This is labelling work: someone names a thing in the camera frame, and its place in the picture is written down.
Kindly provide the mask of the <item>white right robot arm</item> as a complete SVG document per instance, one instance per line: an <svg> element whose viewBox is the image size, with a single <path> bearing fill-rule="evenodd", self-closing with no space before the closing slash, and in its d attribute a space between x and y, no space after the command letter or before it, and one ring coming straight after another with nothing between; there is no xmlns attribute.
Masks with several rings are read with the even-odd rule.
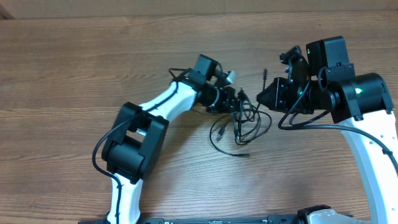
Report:
<svg viewBox="0 0 398 224"><path fill-rule="evenodd" d="M305 51L293 47L280 61L287 77L275 78L257 101L283 113L283 130L318 129L319 117L330 115L330 128L341 131L358 166L371 223L396 223L396 117L383 78L355 73L342 36L311 42Z"/></svg>

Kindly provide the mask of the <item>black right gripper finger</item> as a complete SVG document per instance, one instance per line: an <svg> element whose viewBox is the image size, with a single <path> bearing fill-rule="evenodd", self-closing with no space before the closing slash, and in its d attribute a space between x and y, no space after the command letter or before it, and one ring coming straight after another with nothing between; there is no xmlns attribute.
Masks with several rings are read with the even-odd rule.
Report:
<svg viewBox="0 0 398 224"><path fill-rule="evenodd" d="M275 94L273 93L260 93L256 96L256 100L270 110L275 109Z"/></svg>
<svg viewBox="0 0 398 224"><path fill-rule="evenodd" d="M277 79L274 78L272 80L264 80L262 86L262 95L266 95L269 93L274 93L277 89Z"/></svg>

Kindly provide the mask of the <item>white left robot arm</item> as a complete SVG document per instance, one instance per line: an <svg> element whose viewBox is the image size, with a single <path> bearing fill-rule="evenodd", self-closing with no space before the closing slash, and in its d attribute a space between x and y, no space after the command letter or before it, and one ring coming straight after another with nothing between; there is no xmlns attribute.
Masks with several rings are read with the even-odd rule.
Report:
<svg viewBox="0 0 398 224"><path fill-rule="evenodd" d="M230 113L238 101L236 72L203 54L192 68L170 68L169 87L146 103L122 105L112 128L96 143L92 164L111 178L112 199L102 223L137 223L143 182L159 160L169 124L196 103L213 114Z"/></svg>

